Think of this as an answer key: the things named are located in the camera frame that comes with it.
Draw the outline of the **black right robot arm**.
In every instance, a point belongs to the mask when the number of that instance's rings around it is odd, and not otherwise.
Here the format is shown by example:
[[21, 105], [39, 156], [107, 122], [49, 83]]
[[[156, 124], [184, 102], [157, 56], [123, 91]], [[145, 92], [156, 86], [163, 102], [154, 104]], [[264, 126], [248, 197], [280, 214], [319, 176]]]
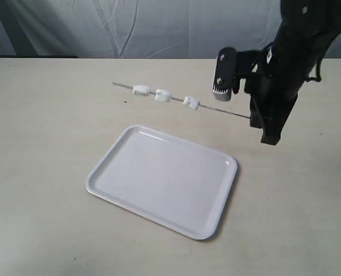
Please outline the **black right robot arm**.
[[304, 83], [321, 82], [321, 63], [341, 34], [341, 1], [281, 1], [282, 22], [246, 78], [250, 125], [276, 145]]

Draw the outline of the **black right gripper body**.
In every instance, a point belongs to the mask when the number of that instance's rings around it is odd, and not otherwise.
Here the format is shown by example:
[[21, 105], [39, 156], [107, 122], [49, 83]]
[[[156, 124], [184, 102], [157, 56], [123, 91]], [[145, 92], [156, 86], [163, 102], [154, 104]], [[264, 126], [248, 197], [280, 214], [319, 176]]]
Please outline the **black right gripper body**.
[[244, 91], [255, 99], [260, 117], [262, 113], [289, 116], [302, 85], [317, 80], [309, 77], [317, 63], [315, 43], [275, 40], [261, 51], [259, 68], [263, 75], [254, 82], [246, 80]]

